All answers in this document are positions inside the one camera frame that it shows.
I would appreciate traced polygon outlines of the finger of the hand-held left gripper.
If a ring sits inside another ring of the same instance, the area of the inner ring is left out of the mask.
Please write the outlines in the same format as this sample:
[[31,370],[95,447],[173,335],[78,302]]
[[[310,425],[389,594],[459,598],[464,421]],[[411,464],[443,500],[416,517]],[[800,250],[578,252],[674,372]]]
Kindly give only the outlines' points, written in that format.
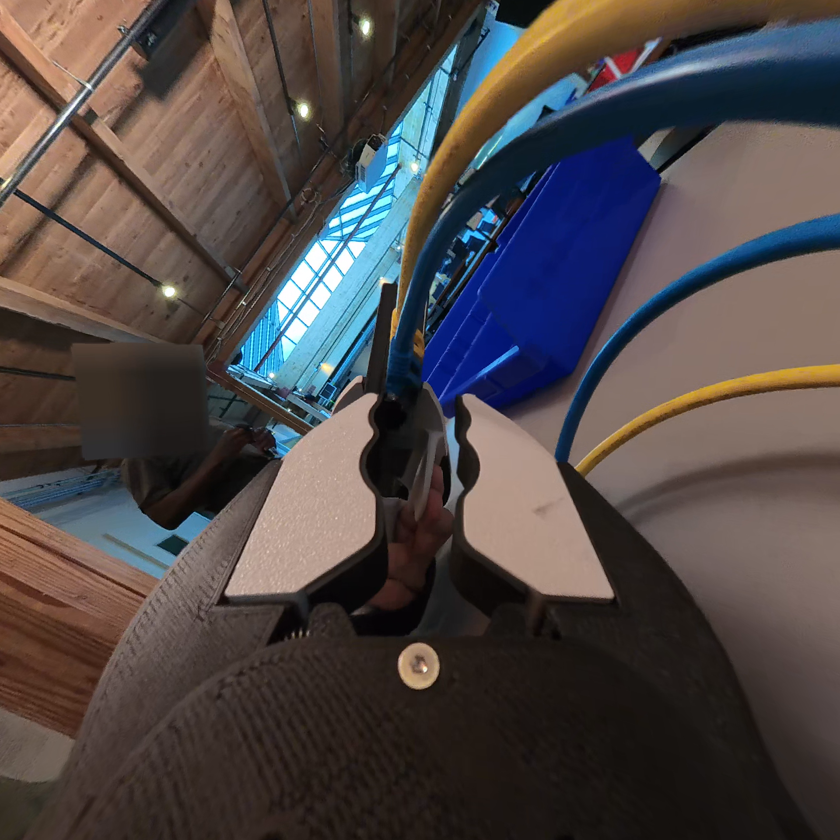
[[379,399],[382,396],[382,393],[375,388],[373,390],[368,388],[368,378],[365,375],[360,374],[355,376],[339,394],[339,397],[332,409],[332,416],[336,417],[343,409],[349,407],[351,404],[366,395],[373,395],[376,399]]
[[408,419],[408,460],[402,483],[408,489],[407,506],[414,520],[421,520],[427,507],[434,469],[440,467],[445,479],[449,470],[447,420],[430,385],[423,385]]

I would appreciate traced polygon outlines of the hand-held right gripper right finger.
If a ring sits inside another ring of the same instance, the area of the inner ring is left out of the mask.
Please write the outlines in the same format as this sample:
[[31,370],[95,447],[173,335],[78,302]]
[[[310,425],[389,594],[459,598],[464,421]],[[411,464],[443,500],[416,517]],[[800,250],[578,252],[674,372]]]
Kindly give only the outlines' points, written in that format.
[[551,454],[474,395],[456,400],[449,575],[488,621],[513,608],[540,628],[556,607],[613,610],[617,596]]

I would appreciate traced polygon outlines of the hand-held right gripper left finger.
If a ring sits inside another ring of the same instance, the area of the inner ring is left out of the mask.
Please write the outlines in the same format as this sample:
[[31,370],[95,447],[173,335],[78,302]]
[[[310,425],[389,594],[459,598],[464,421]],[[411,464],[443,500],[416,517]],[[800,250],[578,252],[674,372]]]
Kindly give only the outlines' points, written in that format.
[[382,397],[364,393],[283,458],[225,589],[227,606],[335,603],[352,613],[383,587],[381,497],[366,471]]

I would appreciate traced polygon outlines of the black network switch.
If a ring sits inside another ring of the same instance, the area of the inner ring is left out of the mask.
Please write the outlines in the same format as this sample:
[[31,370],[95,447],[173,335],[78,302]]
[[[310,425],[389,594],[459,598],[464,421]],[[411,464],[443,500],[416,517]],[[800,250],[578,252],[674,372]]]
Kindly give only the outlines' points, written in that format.
[[389,396],[385,375],[391,347],[392,314],[396,306],[397,286],[381,284],[376,311],[373,341],[364,393],[375,397],[371,410],[373,441],[364,455],[363,466],[368,479],[383,498],[407,500],[414,484],[419,447],[417,405]]

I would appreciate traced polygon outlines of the blue plastic bin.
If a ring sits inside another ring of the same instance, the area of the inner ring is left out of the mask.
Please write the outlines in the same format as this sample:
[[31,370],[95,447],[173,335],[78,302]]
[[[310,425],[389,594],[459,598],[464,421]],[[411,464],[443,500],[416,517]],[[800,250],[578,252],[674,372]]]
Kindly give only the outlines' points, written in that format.
[[661,179],[628,135],[551,166],[436,330],[423,378],[500,409],[570,375]]

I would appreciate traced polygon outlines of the person's left hand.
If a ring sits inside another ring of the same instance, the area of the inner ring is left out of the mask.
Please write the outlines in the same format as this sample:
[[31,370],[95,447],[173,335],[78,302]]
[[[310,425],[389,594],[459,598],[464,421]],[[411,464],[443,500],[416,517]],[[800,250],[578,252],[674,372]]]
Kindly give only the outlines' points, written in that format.
[[424,589],[432,562],[452,536],[453,523],[436,489],[429,491],[418,521],[410,508],[404,508],[396,522],[395,540],[388,544],[385,583],[367,606],[394,612],[412,604]]

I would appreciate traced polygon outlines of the large window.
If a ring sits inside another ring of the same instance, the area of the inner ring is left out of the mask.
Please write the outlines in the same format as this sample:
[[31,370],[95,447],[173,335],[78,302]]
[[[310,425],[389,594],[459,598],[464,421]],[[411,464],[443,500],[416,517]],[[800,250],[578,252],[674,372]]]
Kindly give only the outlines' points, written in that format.
[[425,173],[457,47],[387,136],[384,162],[371,184],[352,185],[308,251],[282,278],[264,316],[229,366],[273,381],[325,308],[405,190]]

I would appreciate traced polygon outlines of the white ceiling heater unit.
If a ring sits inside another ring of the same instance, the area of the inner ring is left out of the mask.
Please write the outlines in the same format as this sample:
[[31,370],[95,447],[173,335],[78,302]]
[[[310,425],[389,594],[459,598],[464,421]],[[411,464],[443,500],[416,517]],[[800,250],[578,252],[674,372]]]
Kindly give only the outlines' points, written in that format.
[[368,193],[378,182],[387,160],[388,139],[375,133],[366,140],[360,140],[352,150],[352,168],[355,184]]

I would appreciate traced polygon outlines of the wooden beam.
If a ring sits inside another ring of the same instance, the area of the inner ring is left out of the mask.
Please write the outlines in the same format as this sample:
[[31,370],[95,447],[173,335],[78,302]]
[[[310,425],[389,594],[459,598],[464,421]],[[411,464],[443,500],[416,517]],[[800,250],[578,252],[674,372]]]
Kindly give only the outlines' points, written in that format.
[[1,500],[1,705],[75,738],[158,581]]

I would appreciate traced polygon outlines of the red storage bin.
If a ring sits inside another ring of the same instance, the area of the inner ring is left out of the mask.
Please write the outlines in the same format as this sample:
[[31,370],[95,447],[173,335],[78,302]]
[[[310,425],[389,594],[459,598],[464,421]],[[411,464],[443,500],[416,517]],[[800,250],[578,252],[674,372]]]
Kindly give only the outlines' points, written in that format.
[[615,81],[632,74],[645,61],[645,54],[641,49],[632,49],[613,56],[607,56],[595,73],[586,92],[593,92]]

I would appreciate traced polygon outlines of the silver ceiling pipe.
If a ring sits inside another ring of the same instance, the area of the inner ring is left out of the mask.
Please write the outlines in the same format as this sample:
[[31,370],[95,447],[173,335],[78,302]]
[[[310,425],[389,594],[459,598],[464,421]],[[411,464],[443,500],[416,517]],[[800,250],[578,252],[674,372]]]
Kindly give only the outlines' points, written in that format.
[[[1,205],[14,194],[25,177],[35,168],[35,165],[47,152],[49,147],[58,139],[68,124],[78,115],[79,111],[88,103],[94,92],[100,87],[110,72],[118,65],[120,60],[129,50],[132,41],[141,34],[146,25],[157,14],[163,2],[151,2],[143,12],[135,19],[131,26],[122,34],[121,39],[111,47],[105,57],[99,62],[97,68],[88,79],[79,80],[79,88],[70,99],[59,95],[58,99],[62,108],[58,111],[56,118],[38,137],[34,145],[27,151],[20,162],[17,163],[13,173],[3,179],[1,191]],[[10,62],[20,70],[21,74],[29,79],[27,73],[36,75],[44,81],[45,74],[42,65],[45,57],[40,50],[31,42],[26,33],[18,25],[17,20],[2,6],[2,53]]]

